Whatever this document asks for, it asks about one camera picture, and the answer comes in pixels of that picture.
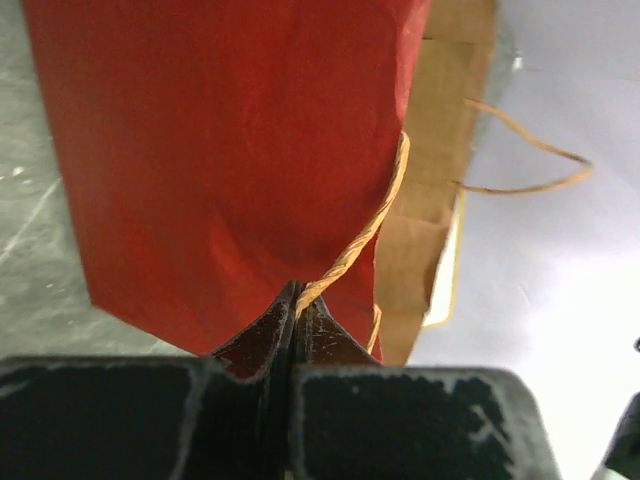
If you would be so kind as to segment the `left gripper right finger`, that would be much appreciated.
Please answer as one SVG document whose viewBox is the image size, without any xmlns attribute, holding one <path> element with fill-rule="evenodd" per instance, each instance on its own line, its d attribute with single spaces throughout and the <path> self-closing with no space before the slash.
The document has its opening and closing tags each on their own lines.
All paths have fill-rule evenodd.
<svg viewBox="0 0 640 480">
<path fill-rule="evenodd" d="M 388 367 L 316 300 L 297 323 L 296 479 L 556 479 L 536 401 L 495 368 Z"/>
</svg>

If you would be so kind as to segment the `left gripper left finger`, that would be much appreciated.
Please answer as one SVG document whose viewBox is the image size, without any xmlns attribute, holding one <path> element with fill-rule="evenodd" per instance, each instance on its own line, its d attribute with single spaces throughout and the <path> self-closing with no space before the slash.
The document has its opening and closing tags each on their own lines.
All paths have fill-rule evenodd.
<svg viewBox="0 0 640 480">
<path fill-rule="evenodd" d="M 281 479 L 298 286 L 203 356 L 1 364 L 5 479 Z"/>
</svg>

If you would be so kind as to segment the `red paper bag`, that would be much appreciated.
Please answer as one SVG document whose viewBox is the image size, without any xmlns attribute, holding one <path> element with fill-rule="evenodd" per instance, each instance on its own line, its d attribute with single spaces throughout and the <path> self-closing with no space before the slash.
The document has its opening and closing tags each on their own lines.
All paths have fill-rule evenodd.
<svg viewBox="0 0 640 480">
<path fill-rule="evenodd" d="M 94 306 L 193 354 L 285 283 L 404 365 L 497 57 L 495 1 L 26 1 Z"/>
</svg>

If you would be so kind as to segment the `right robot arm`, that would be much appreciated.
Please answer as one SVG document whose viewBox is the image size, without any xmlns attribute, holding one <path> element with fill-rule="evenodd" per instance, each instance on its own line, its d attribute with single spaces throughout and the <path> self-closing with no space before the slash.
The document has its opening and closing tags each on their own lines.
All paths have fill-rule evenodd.
<svg viewBox="0 0 640 480">
<path fill-rule="evenodd" d="M 603 380 L 625 387 L 624 405 L 606 450 L 591 479 L 639 478 L 639 336 L 625 347 L 607 348 L 599 362 Z"/>
</svg>

